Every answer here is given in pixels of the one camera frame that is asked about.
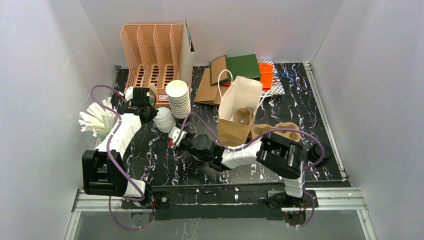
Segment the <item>stack of paper cups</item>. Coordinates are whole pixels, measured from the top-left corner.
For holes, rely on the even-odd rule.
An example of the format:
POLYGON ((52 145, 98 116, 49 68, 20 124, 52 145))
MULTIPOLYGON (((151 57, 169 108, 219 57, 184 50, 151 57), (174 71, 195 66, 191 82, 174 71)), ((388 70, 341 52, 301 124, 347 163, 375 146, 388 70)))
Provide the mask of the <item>stack of paper cups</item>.
POLYGON ((188 85, 182 80, 173 80, 165 87, 172 115, 184 119, 191 112, 191 101, 188 85))

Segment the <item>tan paper bag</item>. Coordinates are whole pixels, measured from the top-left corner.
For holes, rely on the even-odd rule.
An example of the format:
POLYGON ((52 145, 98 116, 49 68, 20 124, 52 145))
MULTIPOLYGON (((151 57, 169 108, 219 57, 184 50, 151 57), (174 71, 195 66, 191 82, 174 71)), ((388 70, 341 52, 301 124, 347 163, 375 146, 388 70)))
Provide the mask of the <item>tan paper bag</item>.
POLYGON ((245 144, 256 117, 262 96, 263 84, 259 80, 230 75, 230 86, 222 92, 218 86, 220 104, 218 107, 217 141, 222 147, 235 147, 245 144))

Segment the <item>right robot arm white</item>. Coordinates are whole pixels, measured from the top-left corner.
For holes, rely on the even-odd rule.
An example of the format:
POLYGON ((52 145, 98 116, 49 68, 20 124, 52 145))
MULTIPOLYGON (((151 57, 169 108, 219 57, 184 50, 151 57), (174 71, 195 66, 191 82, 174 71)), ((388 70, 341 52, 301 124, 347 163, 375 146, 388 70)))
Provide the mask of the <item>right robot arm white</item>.
POLYGON ((285 189, 269 192, 267 197, 257 200, 269 208, 302 208, 306 205, 304 195, 304 148, 289 138, 276 133, 267 133, 251 144, 223 147, 206 134, 177 130, 170 133, 169 145, 176 151, 186 151, 196 160, 206 162, 215 171, 223 172, 240 166, 261 164, 282 177, 285 189))

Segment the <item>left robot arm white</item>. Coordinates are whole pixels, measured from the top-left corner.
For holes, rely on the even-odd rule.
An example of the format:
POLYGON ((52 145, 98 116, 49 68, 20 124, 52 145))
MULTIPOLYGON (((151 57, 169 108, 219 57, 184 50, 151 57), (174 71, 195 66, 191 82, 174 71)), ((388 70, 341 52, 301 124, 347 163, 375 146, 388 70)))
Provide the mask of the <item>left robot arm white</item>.
POLYGON ((141 202, 146 197, 146 182, 131 178, 125 169, 123 156, 143 124, 151 122, 158 113, 154 92, 148 87, 130 87, 125 92, 114 91, 124 103, 119 110, 93 101, 113 113, 117 121, 105 139, 81 158, 83 190, 87 195, 122 197, 141 202))

